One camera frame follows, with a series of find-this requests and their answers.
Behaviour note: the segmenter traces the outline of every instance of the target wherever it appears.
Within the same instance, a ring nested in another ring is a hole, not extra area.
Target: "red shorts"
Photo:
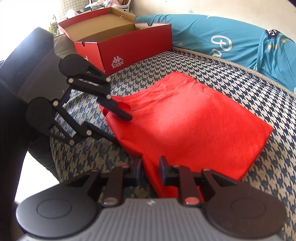
[[[178,193],[161,184],[160,156],[170,165],[194,172],[211,168],[239,180],[273,130],[229,97],[179,72],[130,96],[112,98],[126,103],[121,106],[133,119],[122,121],[104,110],[106,121],[129,154],[142,155],[146,175],[162,198]]]

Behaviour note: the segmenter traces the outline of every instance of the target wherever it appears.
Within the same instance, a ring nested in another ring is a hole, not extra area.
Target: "metal pin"
[[[59,102],[58,102],[57,100],[55,100],[55,101],[52,103],[52,105],[53,105],[54,107],[56,107],[58,104],[59,104]]]
[[[114,198],[114,197],[107,197],[104,199],[104,205],[106,206],[113,206],[113,205],[116,205],[118,203],[118,200],[117,198]]]
[[[200,200],[197,197],[187,197],[184,201],[185,204],[189,206],[197,205],[200,203]]]

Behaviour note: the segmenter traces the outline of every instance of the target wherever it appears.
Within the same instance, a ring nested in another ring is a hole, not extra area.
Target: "white plastic basket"
[[[128,4],[126,4],[126,5],[114,6],[113,8],[117,8],[117,9],[120,9],[122,11],[129,12],[129,4],[130,3],[131,3],[131,0],[129,0]]]

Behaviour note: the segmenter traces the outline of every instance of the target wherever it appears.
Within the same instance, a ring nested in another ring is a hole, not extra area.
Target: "open shoe box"
[[[59,23],[79,55],[107,75],[172,49],[169,23],[135,23],[135,15],[112,7]]]

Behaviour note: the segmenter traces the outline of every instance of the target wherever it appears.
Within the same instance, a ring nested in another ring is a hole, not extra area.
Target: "wrinkled fabric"
[[[239,180],[273,130],[229,97],[180,72],[113,99],[133,119],[122,121],[104,109],[106,121],[130,155],[142,156],[145,173],[160,197],[178,196],[177,188],[161,184],[161,155],[171,165],[194,172],[207,167]]]

